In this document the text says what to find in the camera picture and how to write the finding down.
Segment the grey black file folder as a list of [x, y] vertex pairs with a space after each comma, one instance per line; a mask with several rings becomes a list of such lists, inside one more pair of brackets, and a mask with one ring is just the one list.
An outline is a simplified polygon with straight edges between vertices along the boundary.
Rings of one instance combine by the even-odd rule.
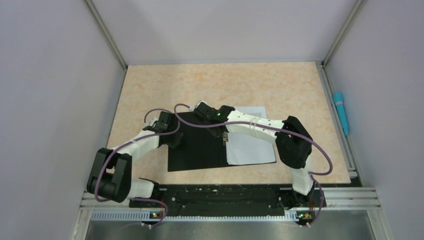
[[168, 172], [249, 166], [227, 163], [227, 137], [214, 137], [205, 128], [183, 123], [179, 130], [183, 139], [179, 146], [168, 149]]

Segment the white printed paper stack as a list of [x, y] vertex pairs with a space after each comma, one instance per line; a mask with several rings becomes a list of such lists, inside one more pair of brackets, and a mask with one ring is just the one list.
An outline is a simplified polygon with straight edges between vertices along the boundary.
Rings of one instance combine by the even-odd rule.
[[[257, 118], [267, 118], [265, 106], [236, 107], [229, 115], [228, 122], [250, 122]], [[226, 158], [230, 166], [262, 165], [276, 162], [274, 146], [260, 138], [239, 132], [229, 132], [226, 136]]]

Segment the turquoise marker pen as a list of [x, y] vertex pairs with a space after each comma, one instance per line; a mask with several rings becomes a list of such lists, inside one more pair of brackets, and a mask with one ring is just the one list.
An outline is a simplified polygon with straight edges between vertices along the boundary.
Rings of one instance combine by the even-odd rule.
[[341, 124], [341, 128], [344, 136], [349, 135], [349, 123], [346, 115], [346, 110], [344, 107], [344, 98], [341, 92], [335, 92], [332, 96], [333, 103], [335, 105], [337, 115]]

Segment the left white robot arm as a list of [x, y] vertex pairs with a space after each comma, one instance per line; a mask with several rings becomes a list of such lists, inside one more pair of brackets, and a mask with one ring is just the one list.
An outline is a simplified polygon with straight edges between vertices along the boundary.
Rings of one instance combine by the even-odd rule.
[[86, 191], [98, 202], [121, 203], [127, 198], [141, 198], [149, 207], [160, 202], [158, 183], [132, 176], [133, 163], [162, 145], [175, 148], [183, 138], [180, 121], [174, 113], [162, 111], [138, 135], [120, 146], [100, 148], [94, 157]]

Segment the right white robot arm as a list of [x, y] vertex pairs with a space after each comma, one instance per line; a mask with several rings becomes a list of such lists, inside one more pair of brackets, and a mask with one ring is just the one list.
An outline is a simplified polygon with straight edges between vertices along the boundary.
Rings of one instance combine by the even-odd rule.
[[227, 105], [216, 109], [204, 101], [197, 103], [190, 111], [200, 125], [208, 126], [207, 130], [214, 137], [221, 137], [224, 133], [243, 134], [276, 146], [279, 159], [290, 168], [294, 202], [307, 206], [313, 200], [315, 184], [307, 168], [312, 144], [300, 137], [311, 139], [311, 136], [298, 118], [290, 115], [285, 120], [272, 120]]

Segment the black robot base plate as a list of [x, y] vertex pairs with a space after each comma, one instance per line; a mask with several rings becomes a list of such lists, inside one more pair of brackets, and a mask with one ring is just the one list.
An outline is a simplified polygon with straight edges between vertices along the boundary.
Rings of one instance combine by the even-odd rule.
[[298, 225], [315, 221], [327, 206], [324, 191], [314, 186], [310, 197], [289, 184], [160, 184], [147, 200], [130, 198], [129, 207], [151, 210], [150, 218], [228, 220], [290, 216]]

